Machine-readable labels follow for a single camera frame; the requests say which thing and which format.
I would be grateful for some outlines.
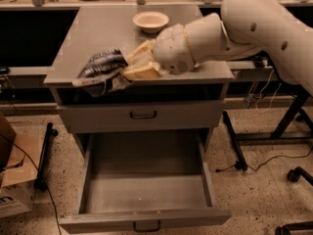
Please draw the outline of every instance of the white cable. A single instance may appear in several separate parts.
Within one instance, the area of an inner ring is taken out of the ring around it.
[[[278,85],[278,88],[276,89],[274,95],[273,95],[272,98],[271,98],[269,107],[266,108],[266,109],[264,109],[264,110],[262,110],[262,111],[260,111],[260,110],[258,109],[258,106],[257,106],[257,105],[258,105],[258,103],[260,103],[260,102],[262,101],[262,92],[263,92],[263,90],[268,86],[268,84],[270,83],[270,81],[271,81],[271,79],[272,79],[273,73],[274,73],[274,70],[271,71],[271,73],[270,73],[270,75],[269,75],[269,77],[268,77],[267,83],[264,85],[264,87],[263,87],[263,88],[261,89],[261,91],[260,91],[260,98],[259,98],[259,99],[256,101],[256,103],[255,103],[255,108],[256,108],[256,110],[257,110],[260,114],[263,114],[263,113],[267,112],[268,110],[270,110],[270,109],[272,108],[272,103],[273,103],[273,101],[274,101],[274,99],[275,99],[275,97],[276,97],[276,94],[277,94],[277,92],[279,91],[279,89],[280,89],[281,86],[282,86],[282,83],[280,83],[280,84]]]

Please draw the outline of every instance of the drawer handle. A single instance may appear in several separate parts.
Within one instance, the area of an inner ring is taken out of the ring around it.
[[[138,229],[136,222],[133,222],[133,230],[134,232],[137,233],[145,233],[145,232],[157,232],[160,230],[160,221],[157,221],[157,228],[153,228],[153,229]]]
[[[133,112],[130,112],[130,117],[133,119],[151,119],[157,117],[157,111],[153,111],[151,114],[136,115]]]

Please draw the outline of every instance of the drawer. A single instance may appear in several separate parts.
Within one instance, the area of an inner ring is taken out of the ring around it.
[[[58,109],[70,133],[205,128],[218,125],[223,101],[59,106]]]
[[[195,130],[95,133],[85,157],[69,234],[224,223]]]

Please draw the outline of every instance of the speckled floor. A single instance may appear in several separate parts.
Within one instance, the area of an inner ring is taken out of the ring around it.
[[[264,114],[256,110],[230,110],[229,116],[238,132],[271,131],[285,113],[285,108],[272,109]],[[313,117],[313,108],[306,108]],[[77,198],[83,158],[57,115],[7,117],[16,132],[37,135],[43,138],[46,123],[51,121],[58,129],[50,158],[46,165],[46,181],[49,184],[58,216],[71,215]],[[303,129],[302,123],[293,123],[292,129]],[[306,155],[312,141],[306,143],[267,144],[243,146],[247,163],[256,168],[276,155]],[[215,235],[269,235],[277,226],[289,222],[313,220],[313,187],[303,178],[290,183],[286,175],[291,168],[303,166],[313,173],[313,155],[305,159],[278,158],[263,166],[258,172],[230,169],[216,173],[217,168],[233,165],[236,160],[231,141],[223,121],[214,130],[206,158],[211,172],[217,205],[230,210],[232,217],[223,225],[196,228],[161,229],[157,234],[215,234]],[[53,205],[47,192],[36,191],[33,211],[0,219],[1,235],[40,234],[57,235],[58,229]],[[108,234],[135,234],[114,232]],[[300,232],[292,234],[313,234]]]

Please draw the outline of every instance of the black cable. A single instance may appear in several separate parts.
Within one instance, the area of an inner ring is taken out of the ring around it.
[[[21,148],[19,145],[17,145],[15,142],[11,141],[9,138],[7,138],[6,136],[4,136],[2,133],[0,133],[0,136],[1,136],[2,138],[4,138],[5,140],[7,140],[7,141],[8,141],[9,143],[11,143],[12,145],[14,145],[15,147],[17,147],[21,152],[23,152],[23,153],[29,158],[29,160],[31,161],[31,163],[33,164],[33,166],[36,168],[36,170],[39,171],[39,169],[38,169],[36,163],[33,161],[33,159],[31,158],[31,156],[30,156],[24,149],[22,149],[22,148]],[[56,218],[56,220],[57,220],[57,225],[58,225],[58,229],[59,229],[59,234],[62,235],[62,232],[61,232],[61,229],[60,229],[60,224],[59,224],[59,221],[58,221],[57,206],[56,206],[55,201],[54,201],[54,199],[53,199],[53,197],[52,197],[52,194],[51,194],[51,191],[50,191],[50,189],[49,189],[49,187],[48,187],[48,184],[45,182],[44,179],[42,179],[42,180],[44,181],[44,183],[45,183],[45,185],[46,185],[46,187],[47,187],[47,191],[48,191],[48,193],[49,193],[49,196],[50,196],[52,205],[53,205],[54,210],[55,210],[55,218]]]
[[[272,161],[272,160],[274,160],[274,159],[277,159],[277,158],[303,159],[303,158],[308,157],[308,156],[312,153],[312,151],[313,151],[313,146],[311,147],[311,149],[310,149],[310,151],[308,152],[308,154],[306,154],[306,155],[304,155],[304,156],[294,156],[294,157],[292,157],[292,156],[287,156],[287,155],[277,155],[277,156],[274,156],[274,157],[270,158],[270,159],[267,160],[266,162],[260,164],[257,168],[253,168],[253,167],[251,167],[250,165],[248,165],[248,167],[249,167],[250,169],[252,169],[254,172],[257,172],[261,167],[263,167],[264,165],[268,164],[270,161]],[[230,168],[232,168],[232,167],[236,167],[236,165],[234,164],[234,165],[231,165],[231,166],[229,166],[229,167],[227,167],[227,168],[216,169],[215,172],[223,172],[223,171],[228,170],[228,169],[230,169]]]

